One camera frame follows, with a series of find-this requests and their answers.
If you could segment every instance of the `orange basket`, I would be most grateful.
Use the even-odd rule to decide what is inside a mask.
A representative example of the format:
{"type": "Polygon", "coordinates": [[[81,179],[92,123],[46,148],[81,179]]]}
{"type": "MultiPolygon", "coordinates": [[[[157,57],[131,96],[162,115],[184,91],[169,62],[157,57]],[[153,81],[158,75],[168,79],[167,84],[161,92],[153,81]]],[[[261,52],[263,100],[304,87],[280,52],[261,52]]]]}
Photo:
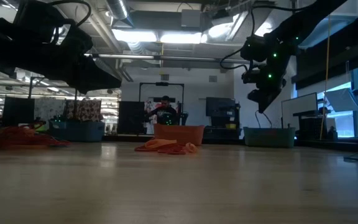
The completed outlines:
{"type": "Polygon", "coordinates": [[[177,140],[179,144],[193,143],[200,146],[203,142],[204,126],[179,126],[154,124],[156,139],[177,140]]]}

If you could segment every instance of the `man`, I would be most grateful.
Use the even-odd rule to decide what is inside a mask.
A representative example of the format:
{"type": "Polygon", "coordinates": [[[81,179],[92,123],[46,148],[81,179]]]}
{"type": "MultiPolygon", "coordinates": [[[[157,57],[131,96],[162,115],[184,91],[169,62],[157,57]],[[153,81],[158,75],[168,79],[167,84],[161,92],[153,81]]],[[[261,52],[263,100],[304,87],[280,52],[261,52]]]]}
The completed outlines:
{"type": "Polygon", "coordinates": [[[170,105],[169,96],[161,98],[161,106],[147,114],[147,117],[157,115],[158,124],[175,124],[177,120],[177,111],[170,105]]]}

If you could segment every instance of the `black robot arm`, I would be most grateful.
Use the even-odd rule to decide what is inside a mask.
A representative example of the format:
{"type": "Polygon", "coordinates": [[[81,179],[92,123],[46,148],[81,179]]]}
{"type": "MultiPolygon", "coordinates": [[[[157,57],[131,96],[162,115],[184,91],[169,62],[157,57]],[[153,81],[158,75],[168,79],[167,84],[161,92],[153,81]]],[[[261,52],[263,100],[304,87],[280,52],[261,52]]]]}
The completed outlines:
{"type": "Polygon", "coordinates": [[[248,99],[259,104],[259,113],[266,110],[285,86],[283,77],[290,57],[298,52],[298,45],[312,33],[319,22],[345,2],[346,0],[317,0],[301,9],[275,6],[254,6],[251,9],[252,17],[254,9],[263,7],[299,11],[263,37],[252,34],[241,48],[241,57],[250,61],[242,80],[244,83],[256,84],[257,89],[248,94],[248,99]],[[254,66],[254,61],[266,61],[266,64],[254,66]]]}

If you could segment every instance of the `teal bin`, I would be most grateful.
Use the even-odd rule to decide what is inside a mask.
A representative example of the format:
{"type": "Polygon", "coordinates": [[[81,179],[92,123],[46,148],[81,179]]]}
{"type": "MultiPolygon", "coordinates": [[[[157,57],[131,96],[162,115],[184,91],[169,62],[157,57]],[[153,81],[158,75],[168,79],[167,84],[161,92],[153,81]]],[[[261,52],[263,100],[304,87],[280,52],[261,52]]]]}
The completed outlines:
{"type": "Polygon", "coordinates": [[[293,148],[295,128],[247,128],[244,127],[247,146],[293,148]]]}
{"type": "Polygon", "coordinates": [[[50,135],[76,142],[99,142],[104,136],[103,122],[57,122],[49,121],[50,135]]]}

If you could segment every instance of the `yellow cord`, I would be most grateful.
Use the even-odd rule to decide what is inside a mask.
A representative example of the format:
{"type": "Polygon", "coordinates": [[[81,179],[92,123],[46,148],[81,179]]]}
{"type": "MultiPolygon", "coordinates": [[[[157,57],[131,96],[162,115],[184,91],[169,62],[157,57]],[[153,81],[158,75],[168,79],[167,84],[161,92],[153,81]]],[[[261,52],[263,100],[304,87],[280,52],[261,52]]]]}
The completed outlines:
{"type": "Polygon", "coordinates": [[[320,140],[323,138],[324,120],[326,117],[326,92],[329,70],[329,41],[331,40],[331,15],[328,16],[327,62],[326,62],[326,87],[324,89],[323,118],[321,120],[320,140]]]}

